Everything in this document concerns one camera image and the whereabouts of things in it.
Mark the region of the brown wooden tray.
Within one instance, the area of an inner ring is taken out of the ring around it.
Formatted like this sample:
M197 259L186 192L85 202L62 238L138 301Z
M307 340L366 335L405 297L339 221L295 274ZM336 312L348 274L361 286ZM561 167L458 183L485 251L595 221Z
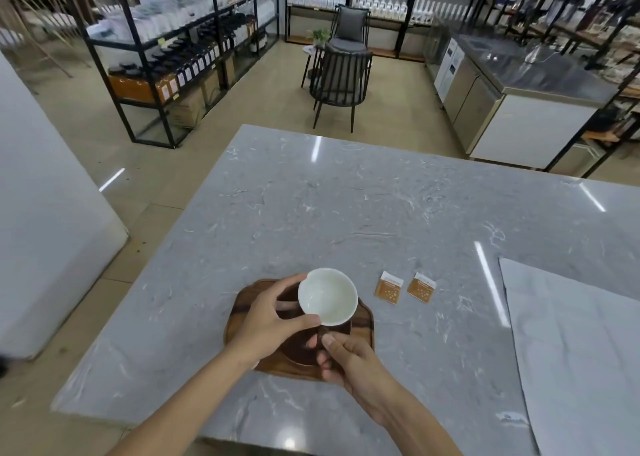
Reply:
M259 279L244 287L232 306L227 325L223 334L223 342L228 345L236 336L236 332L244 322L253 301L263 291L276 282L276 279ZM347 335L363 339L367 345L374 348L374 317L372 311L359 300L355 315L351 318L351 333ZM299 380L323 381L321 369L318 366L304 366L288 360L280 351L280 347L270 356L262 359L255 367L261 371L278 377Z

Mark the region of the brown cardboard box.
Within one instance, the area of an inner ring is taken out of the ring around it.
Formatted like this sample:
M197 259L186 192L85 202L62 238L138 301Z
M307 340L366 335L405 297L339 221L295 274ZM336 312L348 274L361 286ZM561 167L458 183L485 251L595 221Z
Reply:
M220 78L217 70L209 71L201 83L201 90L206 107L211 107L220 94Z
M192 90L188 95L180 96L167 109L167 119L173 127L194 129L204 118L206 104L200 89Z

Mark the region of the black metal glass shelf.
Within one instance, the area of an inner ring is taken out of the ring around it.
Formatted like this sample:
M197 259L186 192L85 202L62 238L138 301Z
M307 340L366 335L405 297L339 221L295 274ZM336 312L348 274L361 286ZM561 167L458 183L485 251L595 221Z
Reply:
M125 0L120 0L126 17L126 21L130 27L133 26L131 13ZM268 21L265 25L258 25L258 31L252 36L249 43L238 46L231 51L230 54L222 56L213 69L199 75L195 81L189 83L185 88L181 89L179 94L165 104L141 104L138 102L126 101L116 97L107 76L107 69L120 62L134 61L141 63L147 67L147 52L156 50L161 45L171 42L174 38L183 38L185 34L190 35L195 40L195 29L193 27L187 31L175 36L171 34L169 39L156 43L140 42L138 33L132 29L134 43L123 45L121 43L112 43L108 41L92 40L86 33L86 26L92 22L92 12L90 2L88 0L77 0L79 11L73 8L72 11L79 19L82 14L86 24L82 28L82 37L88 48L94 65L107 89L108 95L116 108L116 112L122 121L124 129L130 140L139 145L155 146L166 149L177 149L188 137L194 129L185 129L181 127L173 127L167 119L167 109L180 96L188 95L192 90L200 89L202 80L211 70L217 70L220 78L220 94L211 107L206 107L205 116L219 104L223 97L239 82L249 70L265 55L279 40L280 32L280 0L274 0L276 5L276 17Z

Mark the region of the person's left hand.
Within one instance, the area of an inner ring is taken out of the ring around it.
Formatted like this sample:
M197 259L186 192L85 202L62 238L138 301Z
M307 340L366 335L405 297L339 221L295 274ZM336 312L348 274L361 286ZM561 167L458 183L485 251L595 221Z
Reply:
M306 277L306 273L301 273L280 279L254 300L242 326L227 348L244 368L255 368L262 359L272 355L292 336L278 335L276 332L276 320L281 319L276 309L291 307L290 304L280 303L278 297L284 290L302 282Z

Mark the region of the dark wooden round saucer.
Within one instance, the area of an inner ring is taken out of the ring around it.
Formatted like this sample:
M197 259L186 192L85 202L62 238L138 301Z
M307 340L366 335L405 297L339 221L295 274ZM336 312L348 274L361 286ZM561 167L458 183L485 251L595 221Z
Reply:
M289 320L304 314L298 300L299 286L300 283L298 282L284 290L282 295L278 297L278 301L283 302L285 305L291 305L291 307L276 309L276 313L281 319ZM351 326L352 320L349 318L340 325L319 325L312 329L296 332L283 342L280 346L280 351L293 363L304 366L318 366L316 353L324 348L322 342L323 334L329 331L337 331L348 335L351 333Z

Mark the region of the white ceramic cup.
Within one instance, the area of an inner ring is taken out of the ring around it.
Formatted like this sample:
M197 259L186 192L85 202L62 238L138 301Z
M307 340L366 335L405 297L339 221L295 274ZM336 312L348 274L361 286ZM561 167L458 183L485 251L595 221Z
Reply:
M306 315L317 315L324 327L343 325L358 307L358 292L349 277L334 268L316 268L298 286L298 303Z

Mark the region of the row of clear white bottles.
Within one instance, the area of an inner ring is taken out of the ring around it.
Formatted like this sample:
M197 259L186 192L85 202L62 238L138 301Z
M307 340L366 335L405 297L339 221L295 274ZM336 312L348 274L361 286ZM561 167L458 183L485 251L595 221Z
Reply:
M276 17L274 0L125 0L133 26L126 21L120 0L88 0L92 22L85 28L92 40L133 44L132 29L140 42L156 43L179 35L182 30L214 24L218 17L241 24L265 25Z

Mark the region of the black metal wooden shelf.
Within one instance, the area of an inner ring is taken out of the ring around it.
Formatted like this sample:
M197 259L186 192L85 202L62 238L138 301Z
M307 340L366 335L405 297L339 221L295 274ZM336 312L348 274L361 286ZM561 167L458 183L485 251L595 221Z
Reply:
M422 62L422 46L436 19L455 25L471 22L482 0L280 0L280 34L291 44L312 46L328 33L335 8L345 5L370 13L368 46L376 56Z

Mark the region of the white pillar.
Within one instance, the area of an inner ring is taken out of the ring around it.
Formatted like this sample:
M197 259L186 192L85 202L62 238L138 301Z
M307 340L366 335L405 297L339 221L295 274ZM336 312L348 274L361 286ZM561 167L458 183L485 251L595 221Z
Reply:
M0 52L0 357L39 355L127 238Z

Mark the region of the person's right forearm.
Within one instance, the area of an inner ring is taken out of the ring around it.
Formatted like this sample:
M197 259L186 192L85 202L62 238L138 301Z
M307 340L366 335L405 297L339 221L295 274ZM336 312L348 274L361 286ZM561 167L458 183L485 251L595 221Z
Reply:
M404 387L374 389L355 399L386 430L402 456L463 456L436 417Z

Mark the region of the orange tea bag packet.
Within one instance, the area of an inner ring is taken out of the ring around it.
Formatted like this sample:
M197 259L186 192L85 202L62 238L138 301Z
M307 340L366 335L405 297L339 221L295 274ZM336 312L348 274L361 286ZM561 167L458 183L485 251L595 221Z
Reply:
M400 277L383 271L376 285L374 296L389 304L396 305L403 290L403 283L404 281Z
M437 284L424 274L416 272L409 282L406 292L421 302L428 304L436 291Z

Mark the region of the stainless steel counter fridge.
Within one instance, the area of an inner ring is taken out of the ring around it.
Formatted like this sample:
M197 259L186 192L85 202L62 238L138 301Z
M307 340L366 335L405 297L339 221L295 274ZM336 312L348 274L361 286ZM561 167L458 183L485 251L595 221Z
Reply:
M547 169L617 88L570 56L494 36L431 32L423 55L471 160Z

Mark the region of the row of white jugs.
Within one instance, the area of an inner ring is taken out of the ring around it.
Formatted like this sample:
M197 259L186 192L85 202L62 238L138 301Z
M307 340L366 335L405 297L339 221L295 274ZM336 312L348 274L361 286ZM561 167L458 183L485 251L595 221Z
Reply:
M473 11L474 0L415 0L409 7L407 0L351 0L350 6L367 8L373 18L400 24L411 14L409 25L430 25L436 16L453 20L463 20ZM312 11L333 12L346 0L287 0L289 9L302 8Z

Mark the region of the light wooden chair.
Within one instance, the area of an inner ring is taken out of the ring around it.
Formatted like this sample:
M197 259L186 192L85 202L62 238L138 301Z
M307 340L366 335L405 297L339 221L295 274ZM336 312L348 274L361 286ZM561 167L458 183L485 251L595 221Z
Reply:
M72 78L68 62L92 67L86 21L73 8L79 11L77 0L0 0L0 53L32 93L29 81L39 72L53 68Z

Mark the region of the person's left forearm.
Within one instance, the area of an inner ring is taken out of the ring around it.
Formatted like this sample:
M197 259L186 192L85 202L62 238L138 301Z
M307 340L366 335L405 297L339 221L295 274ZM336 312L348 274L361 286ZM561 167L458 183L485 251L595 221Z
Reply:
M229 345L105 456L182 456L224 397L260 358L251 343Z

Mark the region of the row of dark jars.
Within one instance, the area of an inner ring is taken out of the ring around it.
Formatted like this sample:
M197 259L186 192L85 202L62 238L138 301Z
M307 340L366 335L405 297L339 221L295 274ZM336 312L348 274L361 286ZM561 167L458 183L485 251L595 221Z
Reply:
M204 72L213 69L222 56L245 43L258 31L254 15L235 13L205 22L195 29L195 40L185 34L147 52L147 67L134 61L107 69L117 98L141 104L165 104Z

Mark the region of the black metal goods shelf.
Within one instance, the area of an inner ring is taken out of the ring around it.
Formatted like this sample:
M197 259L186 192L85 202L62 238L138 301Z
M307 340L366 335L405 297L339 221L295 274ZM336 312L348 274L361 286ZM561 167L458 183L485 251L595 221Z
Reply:
M537 52L576 59L614 87L611 99L582 128L549 171L577 153L590 153L576 175L587 178L621 146L640 143L640 0L487 0L497 31Z

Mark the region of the person's right hand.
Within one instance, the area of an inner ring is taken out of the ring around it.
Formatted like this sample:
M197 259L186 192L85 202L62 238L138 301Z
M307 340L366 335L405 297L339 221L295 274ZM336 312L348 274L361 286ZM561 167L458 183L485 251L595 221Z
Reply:
M330 331L325 334L343 333ZM381 363L373 348L363 339L351 337L352 357L327 357L323 349L317 351L317 363L323 380L343 387L354 399L357 395L365 395L374 389L386 391L390 386L399 385Z

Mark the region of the white cloth sheet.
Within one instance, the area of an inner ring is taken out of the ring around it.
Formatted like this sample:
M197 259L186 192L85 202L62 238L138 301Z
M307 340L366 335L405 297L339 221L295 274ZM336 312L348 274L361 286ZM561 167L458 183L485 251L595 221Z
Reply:
M640 301L500 258L542 456L640 456Z

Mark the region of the small round side table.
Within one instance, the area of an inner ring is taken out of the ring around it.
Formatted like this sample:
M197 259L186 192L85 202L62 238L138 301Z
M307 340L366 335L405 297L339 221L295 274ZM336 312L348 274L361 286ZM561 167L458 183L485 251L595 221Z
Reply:
M325 76L324 56L326 45L306 45L303 47L307 55L307 62L303 72L301 87L308 85L311 92L318 88Z

